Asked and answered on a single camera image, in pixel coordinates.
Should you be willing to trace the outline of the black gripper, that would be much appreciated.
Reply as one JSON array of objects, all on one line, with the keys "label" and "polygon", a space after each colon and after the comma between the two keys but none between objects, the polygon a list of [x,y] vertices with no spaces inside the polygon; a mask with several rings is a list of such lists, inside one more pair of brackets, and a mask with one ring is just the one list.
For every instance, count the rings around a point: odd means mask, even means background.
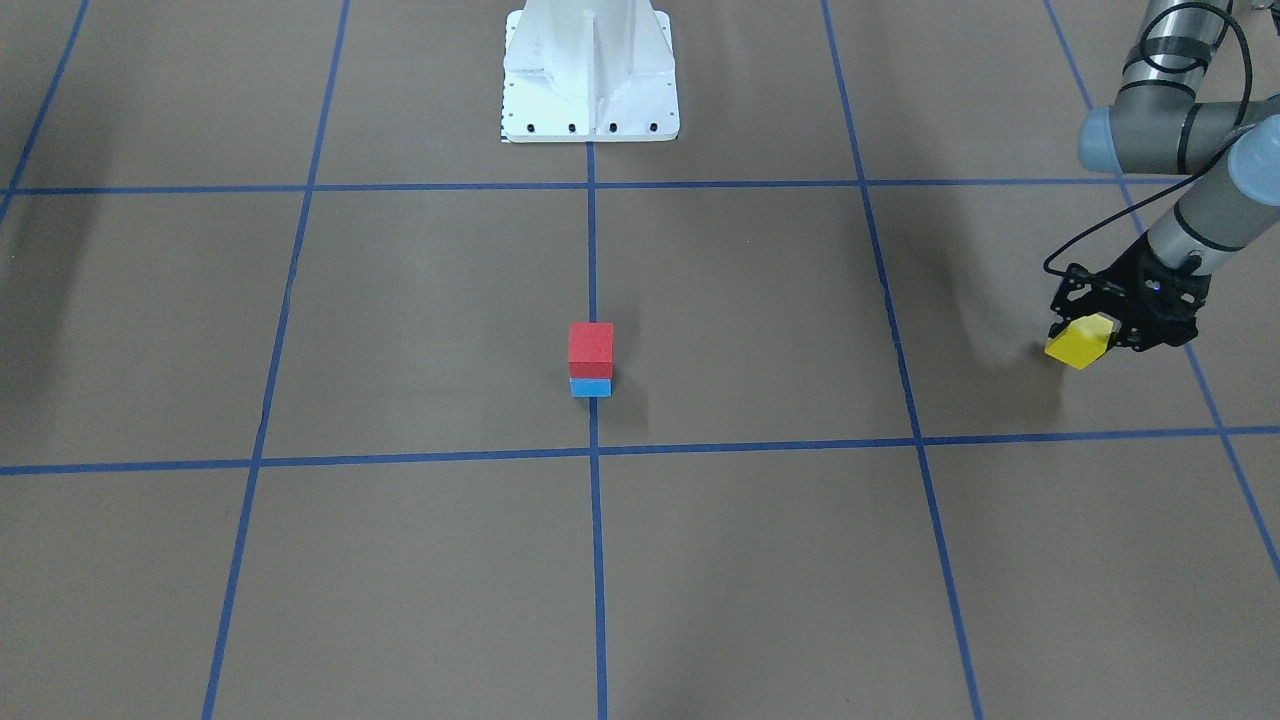
[{"label": "black gripper", "polygon": [[1050,302],[1056,322],[1048,343],[1071,334],[1073,325],[1084,331],[1083,322],[1091,316],[1111,323],[1108,331],[1093,332],[1103,352],[1190,343],[1199,336],[1198,311],[1211,286],[1211,275],[1201,273],[1203,264],[1204,255],[1193,251],[1167,266],[1143,234],[1103,270],[1092,272],[1079,263],[1050,268],[1060,282]]}]

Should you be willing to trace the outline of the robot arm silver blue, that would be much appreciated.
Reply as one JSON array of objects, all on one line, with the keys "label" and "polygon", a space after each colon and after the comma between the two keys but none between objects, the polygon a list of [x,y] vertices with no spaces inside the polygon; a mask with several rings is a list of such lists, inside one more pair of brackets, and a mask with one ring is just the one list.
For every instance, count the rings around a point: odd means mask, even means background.
[{"label": "robot arm silver blue", "polygon": [[1198,92],[1234,35],[1252,65],[1230,1],[1152,1],[1112,104],[1089,113],[1078,156],[1089,170],[1176,177],[1174,205],[1114,263],[1043,270],[1059,279],[1044,351],[1084,368],[1112,348],[1143,352],[1197,337],[1213,273],[1277,224],[1277,99],[1254,101],[1244,73],[1234,102]]}]

